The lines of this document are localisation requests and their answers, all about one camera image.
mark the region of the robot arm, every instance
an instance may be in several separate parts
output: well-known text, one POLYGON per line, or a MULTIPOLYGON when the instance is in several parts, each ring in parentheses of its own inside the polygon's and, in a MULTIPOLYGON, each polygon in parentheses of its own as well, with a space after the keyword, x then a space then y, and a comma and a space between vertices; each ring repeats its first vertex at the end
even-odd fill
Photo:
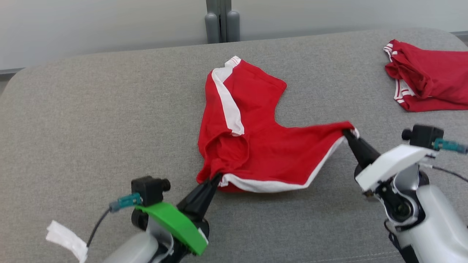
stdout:
POLYGON ((355 180, 364 195, 383 204, 389 239, 406 263, 468 263, 468 230, 444 194, 429 184, 420 166, 435 158, 443 145, 463 152, 442 139, 443 130, 415 125, 400 145, 382 155, 362 138, 344 131, 358 160, 355 180))
POLYGON ((132 192, 155 202, 142 202, 132 213, 133 225, 144 232, 130 238, 103 263, 178 263, 188 254, 203 252, 210 233, 204 216, 221 174, 197 186, 176 208, 161 202, 162 189, 153 183, 156 180, 147 176, 132 181, 132 192))

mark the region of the gray fabric surface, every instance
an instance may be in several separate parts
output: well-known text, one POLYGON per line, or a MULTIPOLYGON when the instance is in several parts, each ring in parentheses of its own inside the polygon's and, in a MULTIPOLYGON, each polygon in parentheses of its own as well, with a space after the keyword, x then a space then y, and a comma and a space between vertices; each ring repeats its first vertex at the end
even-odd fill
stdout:
MULTIPOLYGON (((0 262, 76 262, 45 241, 48 224, 54 219, 87 240, 133 178, 166 177, 166 200, 183 198, 203 163, 197 136, 206 76, 233 55, 286 81, 276 109, 282 125, 350 120, 380 151, 402 143, 402 129, 414 123, 468 141, 468 112, 407 113, 393 100, 382 48, 394 38, 468 50, 439 30, 378 30, 103 53, 20 71, 0 96, 0 262)), ((436 163, 468 170, 465 156, 445 153, 436 163)), ((353 180, 355 165, 343 145, 308 189, 218 193, 207 214, 208 249, 183 262, 401 263, 381 205, 366 202, 353 180)), ((429 176, 466 219, 468 186, 439 172, 429 176)), ((104 220, 88 262, 100 262, 137 232, 130 213, 104 220)))
POLYGON ((14 76, 14 73, 11 74, 0 74, 0 95, 3 93, 3 90, 8 84, 8 81, 14 76))

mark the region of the red shirt with white stripe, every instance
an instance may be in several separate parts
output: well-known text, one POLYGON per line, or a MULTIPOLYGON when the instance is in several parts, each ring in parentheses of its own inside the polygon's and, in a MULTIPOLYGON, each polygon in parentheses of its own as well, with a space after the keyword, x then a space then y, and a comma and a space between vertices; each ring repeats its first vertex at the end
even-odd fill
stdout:
POLYGON ((468 110, 468 52, 423 50, 392 40, 385 66, 407 111, 468 110))
POLYGON ((224 191, 281 192, 309 186, 345 140, 341 122, 286 128, 275 107, 286 83, 238 57, 206 80, 198 147, 205 159, 197 181, 223 173, 224 191))

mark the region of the white wall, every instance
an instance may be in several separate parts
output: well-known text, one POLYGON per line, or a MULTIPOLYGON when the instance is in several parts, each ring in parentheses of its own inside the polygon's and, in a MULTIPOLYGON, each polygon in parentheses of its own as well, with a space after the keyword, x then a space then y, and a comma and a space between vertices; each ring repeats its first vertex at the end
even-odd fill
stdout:
POLYGON ((205 0, 0 0, 0 70, 100 51, 205 44, 205 0))
MULTIPOLYGON (((468 30, 468 0, 232 0, 241 40, 362 29, 468 30)), ((204 44, 205 0, 0 0, 0 73, 66 56, 204 44)))
POLYGON ((232 7, 241 40, 401 27, 468 31, 468 0, 232 0, 232 7))

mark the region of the folded red shirt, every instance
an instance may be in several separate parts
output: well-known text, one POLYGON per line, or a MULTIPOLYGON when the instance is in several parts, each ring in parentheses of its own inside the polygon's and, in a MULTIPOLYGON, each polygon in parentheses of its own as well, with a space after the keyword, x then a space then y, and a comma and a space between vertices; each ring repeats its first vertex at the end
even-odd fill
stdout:
POLYGON ((392 40, 385 66, 407 111, 468 110, 468 51, 423 50, 392 40))

